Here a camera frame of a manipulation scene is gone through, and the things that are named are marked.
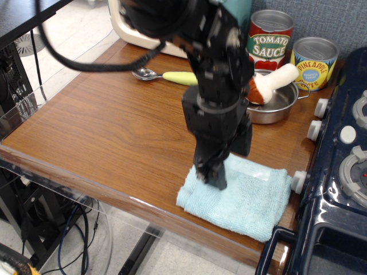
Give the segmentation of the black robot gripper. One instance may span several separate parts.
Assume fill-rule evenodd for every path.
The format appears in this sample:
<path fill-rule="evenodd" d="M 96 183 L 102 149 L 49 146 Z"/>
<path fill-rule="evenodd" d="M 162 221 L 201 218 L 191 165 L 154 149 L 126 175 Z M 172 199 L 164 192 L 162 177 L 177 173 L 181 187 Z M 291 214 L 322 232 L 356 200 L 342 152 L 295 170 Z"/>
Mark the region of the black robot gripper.
<path fill-rule="evenodd" d="M 198 86 L 190 86 L 182 96 L 186 125 L 196 138 L 193 163 L 197 178 L 219 190 L 227 187 L 224 162 L 229 153 L 250 153 L 252 122 L 248 105 L 242 95 L 227 107 L 216 105 L 200 96 Z"/>

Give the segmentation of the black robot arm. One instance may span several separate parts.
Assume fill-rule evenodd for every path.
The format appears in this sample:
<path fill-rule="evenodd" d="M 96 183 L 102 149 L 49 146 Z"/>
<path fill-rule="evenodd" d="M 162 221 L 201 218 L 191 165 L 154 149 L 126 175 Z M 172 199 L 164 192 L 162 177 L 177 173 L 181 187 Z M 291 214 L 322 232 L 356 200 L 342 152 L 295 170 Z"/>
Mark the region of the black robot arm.
<path fill-rule="evenodd" d="M 252 124 L 246 87 L 254 68 L 237 19 L 217 1 L 122 1 L 125 22 L 140 34 L 182 49 L 197 84 L 182 96 L 188 130 L 196 138 L 197 178 L 223 190 L 224 160 L 247 156 Z"/>

